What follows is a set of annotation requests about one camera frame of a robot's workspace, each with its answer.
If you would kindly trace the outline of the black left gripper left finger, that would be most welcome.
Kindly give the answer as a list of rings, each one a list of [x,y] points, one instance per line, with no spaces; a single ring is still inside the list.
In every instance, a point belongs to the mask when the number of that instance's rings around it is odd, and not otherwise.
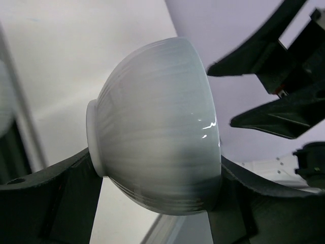
[[[1,185],[1,243],[89,243],[102,181],[84,149]]]

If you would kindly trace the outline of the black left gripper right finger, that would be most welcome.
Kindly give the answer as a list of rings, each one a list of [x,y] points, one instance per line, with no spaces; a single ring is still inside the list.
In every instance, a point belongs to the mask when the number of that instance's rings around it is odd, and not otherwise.
[[[324,243],[324,193],[289,188],[221,158],[213,243]]]

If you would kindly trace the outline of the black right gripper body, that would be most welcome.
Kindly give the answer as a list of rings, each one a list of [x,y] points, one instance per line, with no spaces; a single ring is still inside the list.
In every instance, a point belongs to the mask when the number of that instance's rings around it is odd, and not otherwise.
[[[269,94],[290,94],[324,73],[324,9],[315,8],[306,26],[285,47],[279,40],[256,76]]]

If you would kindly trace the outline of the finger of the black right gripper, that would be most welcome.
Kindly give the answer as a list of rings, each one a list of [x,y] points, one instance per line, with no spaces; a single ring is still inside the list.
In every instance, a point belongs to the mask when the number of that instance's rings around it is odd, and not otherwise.
[[[296,139],[324,120],[324,81],[233,117],[230,126]]]
[[[279,44],[279,38],[304,6],[305,1],[282,1],[270,17],[235,50],[207,69],[209,76],[254,74]]]

